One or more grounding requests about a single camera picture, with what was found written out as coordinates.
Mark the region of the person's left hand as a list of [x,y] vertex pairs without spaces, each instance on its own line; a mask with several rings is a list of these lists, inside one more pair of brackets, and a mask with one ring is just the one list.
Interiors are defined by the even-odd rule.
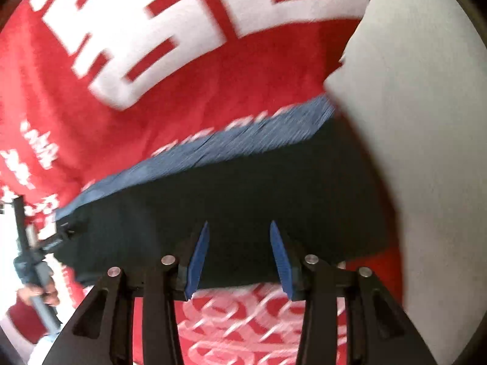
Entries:
[[27,306],[32,306],[33,299],[38,297],[48,306],[57,307],[59,305],[59,293],[53,279],[49,279],[44,287],[27,284],[17,290],[17,296]]

